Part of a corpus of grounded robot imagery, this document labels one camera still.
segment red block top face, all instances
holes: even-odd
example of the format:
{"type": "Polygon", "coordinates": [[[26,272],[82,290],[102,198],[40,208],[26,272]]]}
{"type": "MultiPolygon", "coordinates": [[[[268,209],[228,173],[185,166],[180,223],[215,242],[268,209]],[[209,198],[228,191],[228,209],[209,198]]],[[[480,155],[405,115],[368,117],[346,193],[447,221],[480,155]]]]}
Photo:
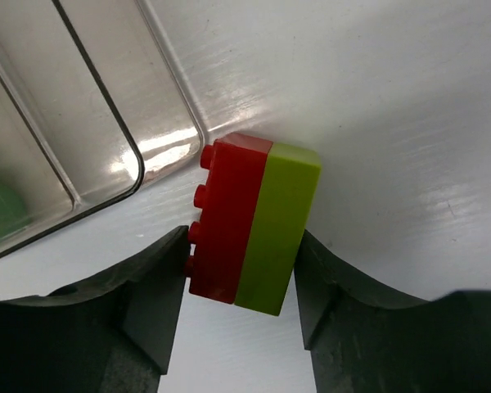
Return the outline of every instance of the red block top face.
{"type": "Polygon", "coordinates": [[[190,230],[190,241],[196,245],[190,293],[234,302],[272,145],[231,133],[204,148],[200,165],[209,169],[209,176],[195,194],[195,206],[202,213],[190,230]]]}

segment lego duplo block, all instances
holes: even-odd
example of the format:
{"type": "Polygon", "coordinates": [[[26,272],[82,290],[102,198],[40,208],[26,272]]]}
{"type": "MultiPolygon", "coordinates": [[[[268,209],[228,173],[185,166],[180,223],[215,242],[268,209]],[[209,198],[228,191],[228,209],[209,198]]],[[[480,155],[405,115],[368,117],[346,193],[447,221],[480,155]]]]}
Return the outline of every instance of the lego duplo block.
{"type": "Polygon", "coordinates": [[[200,166],[209,169],[209,175],[195,194],[195,206],[202,209],[200,222],[189,230],[189,240],[195,244],[187,266],[190,293],[229,304],[235,300],[272,145],[231,133],[204,148],[200,166]]]}
{"type": "Polygon", "coordinates": [[[235,305],[279,315],[321,165],[314,151],[274,143],[245,252],[235,305]]]}

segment transparent plastic container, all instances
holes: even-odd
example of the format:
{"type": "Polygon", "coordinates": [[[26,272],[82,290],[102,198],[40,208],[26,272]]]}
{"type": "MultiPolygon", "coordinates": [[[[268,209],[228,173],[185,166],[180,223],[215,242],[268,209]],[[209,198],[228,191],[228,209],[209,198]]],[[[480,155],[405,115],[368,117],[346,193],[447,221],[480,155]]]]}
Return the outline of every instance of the transparent plastic container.
{"type": "Polygon", "coordinates": [[[85,14],[84,5],[0,2],[0,256],[171,174],[200,148],[136,4],[101,25],[105,5],[85,14]]]}

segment toy brick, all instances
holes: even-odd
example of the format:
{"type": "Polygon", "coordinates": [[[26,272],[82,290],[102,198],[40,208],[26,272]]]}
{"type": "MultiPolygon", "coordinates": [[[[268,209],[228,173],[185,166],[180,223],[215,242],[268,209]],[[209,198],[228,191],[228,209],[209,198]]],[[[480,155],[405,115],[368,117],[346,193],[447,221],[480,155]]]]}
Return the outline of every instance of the toy brick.
{"type": "Polygon", "coordinates": [[[320,169],[315,152],[273,144],[265,165],[235,305],[280,314],[320,169]]]}
{"type": "Polygon", "coordinates": [[[191,275],[189,292],[233,303],[264,168],[272,142],[231,133],[204,148],[200,166],[209,169],[205,186],[195,193],[202,209],[189,240],[194,255],[185,271],[191,275]]]}

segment red block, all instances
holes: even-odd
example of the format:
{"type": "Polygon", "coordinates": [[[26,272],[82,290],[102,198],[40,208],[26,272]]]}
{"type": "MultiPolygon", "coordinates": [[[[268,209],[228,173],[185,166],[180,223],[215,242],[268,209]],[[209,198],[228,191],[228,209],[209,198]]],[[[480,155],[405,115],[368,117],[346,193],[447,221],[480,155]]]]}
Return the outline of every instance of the red block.
{"type": "Polygon", "coordinates": [[[265,163],[272,142],[230,133],[202,152],[209,169],[195,193],[200,222],[189,229],[195,252],[186,266],[189,292],[232,304],[235,300],[265,163]]]}

